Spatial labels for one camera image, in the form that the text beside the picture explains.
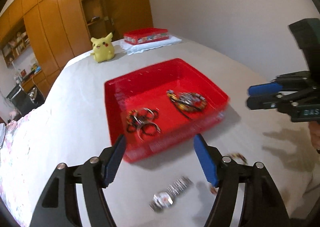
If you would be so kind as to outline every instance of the watch face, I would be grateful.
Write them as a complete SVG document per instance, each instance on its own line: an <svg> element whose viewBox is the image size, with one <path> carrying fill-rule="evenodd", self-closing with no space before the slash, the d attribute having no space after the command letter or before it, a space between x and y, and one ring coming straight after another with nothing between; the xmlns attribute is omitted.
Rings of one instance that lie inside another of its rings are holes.
<svg viewBox="0 0 320 227"><path fill-rule="evenodd" d="M173 198L167 192L155 194L153 200L161 207L170 207L174 202Z"/></svg>

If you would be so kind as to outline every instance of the blue gripper pad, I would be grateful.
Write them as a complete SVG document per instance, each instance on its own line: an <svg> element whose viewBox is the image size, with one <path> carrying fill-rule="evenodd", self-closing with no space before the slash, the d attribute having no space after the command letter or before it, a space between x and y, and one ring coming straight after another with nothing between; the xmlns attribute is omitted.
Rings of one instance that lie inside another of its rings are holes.
<svg viewBox="0 0 320 227"><path fill-rule="evenodd" d="M278 93L282 91L282 89L283 89L282 85L279 85L278 83L253 85L249 87L248 94L249 96L267 95L267 94Z"/></svg>
<svg viewBox="0 0 320 227"><path fill-rule="evenodd" d="M122 135L117 139L116 144L113 146L114 151L109 162L107 163L107 166L102 167L102 170L104 170L103 184L106 187L108 187L116 177L116 173L123 158L126 146L127 140L125 136Z"/></svg>
<svg viewBox="0 0 320 227"><path fill-rule="evenodd" d="M204 175L207 178L207 181L210 182L213 186L217 186L219 183L217 166L208 153L208 145L201 138L201 136L196 135L193 139L193 146L198 156Z"/></svg>

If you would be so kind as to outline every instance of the floral bedsheet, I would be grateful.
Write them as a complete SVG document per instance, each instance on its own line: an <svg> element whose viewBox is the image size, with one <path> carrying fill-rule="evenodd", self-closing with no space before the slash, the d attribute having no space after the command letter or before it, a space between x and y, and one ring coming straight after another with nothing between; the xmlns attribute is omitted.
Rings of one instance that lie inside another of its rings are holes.
<svg viewBox="0 0 320 227"><path fill-rule="evenodd" d="M41 117L40 107L19 121L10 122L0 150L0 197L22 227L30 225L33 213L25 179L30 170L30 145L35 142L39 130L36 121Z"/></svg>

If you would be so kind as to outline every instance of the bed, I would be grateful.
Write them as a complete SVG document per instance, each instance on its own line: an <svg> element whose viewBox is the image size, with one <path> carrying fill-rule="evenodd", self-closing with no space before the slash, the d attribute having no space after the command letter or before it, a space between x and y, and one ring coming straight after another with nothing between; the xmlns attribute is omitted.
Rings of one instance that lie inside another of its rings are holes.
<svg viewBox="0 0 320 227"><path fill-rule="evenodd" d="M209 145L223 155L239 152L249 165L262 161L290 215L312 180L312 186L319 184L313 177L319 156L311 146L307 124L291 123L287 115L273 110L246 108L247 89L265 83L261 76L189 40L130 56L122 53L118 44L116 57L110 62L97 64L89 53L72 60L44 105L9 125L0 150L0 195L21 226L29 226L37 200L57 164L83 164L110 146L104 82L176 57L204 73L231 98L225 120L203 133ZM181 175L188 176L194 187L176 206L163 214L154 213L148 206L153 194ZM231 226L238 226L243 193L240 185ZM214 202L191 141L134 164L122 162L104 194L116 224L123 227L203 226ZM77 195L82 224L90 226L80 185Z"/></svg>

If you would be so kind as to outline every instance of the pikachu ear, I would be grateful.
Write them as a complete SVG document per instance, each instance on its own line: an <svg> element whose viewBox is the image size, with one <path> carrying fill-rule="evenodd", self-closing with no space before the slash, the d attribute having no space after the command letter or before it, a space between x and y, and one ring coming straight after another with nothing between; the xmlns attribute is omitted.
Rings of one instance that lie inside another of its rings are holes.
<svg viewBox="0 0 320 227"><path fill-rule="evenodd" d="M109 33L108 36L106 36L106 41L111 41L111 40L112 40L112 37L113 37L113 34L112 34L112 32L111 32L111 33Z"/></svg>

